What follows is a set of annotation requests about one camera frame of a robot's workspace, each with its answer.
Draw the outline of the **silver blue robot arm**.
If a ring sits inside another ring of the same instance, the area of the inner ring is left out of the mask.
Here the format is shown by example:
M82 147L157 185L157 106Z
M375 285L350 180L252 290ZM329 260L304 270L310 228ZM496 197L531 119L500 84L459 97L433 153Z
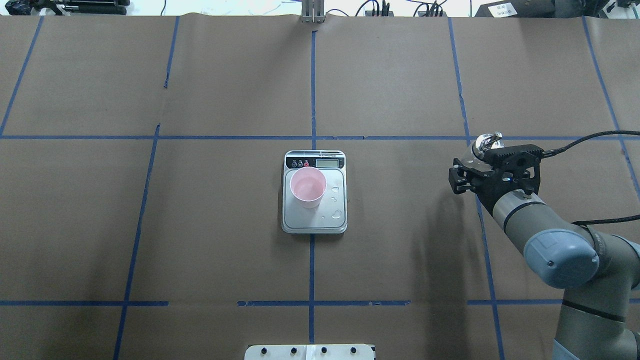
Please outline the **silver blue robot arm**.
M639 333L627 327L631 292L639 289L639 245L588 224L571 223L539 196L535 145L453 159L455 194L471 191L502 228L528 267L563 290L551 357L554 360L637 360Z

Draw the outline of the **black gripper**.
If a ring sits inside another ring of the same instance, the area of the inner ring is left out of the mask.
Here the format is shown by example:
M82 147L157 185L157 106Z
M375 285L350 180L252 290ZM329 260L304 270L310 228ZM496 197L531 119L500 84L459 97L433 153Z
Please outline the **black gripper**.
M504 161L505 150L488 150L483 155L483 162L492 168L501 168ZM494 208L502 196L521 189L521 184L512 177L501 171L479 171L466 166L459 158L454 158L448 169L448 182L453 194L473 192L484 208Z

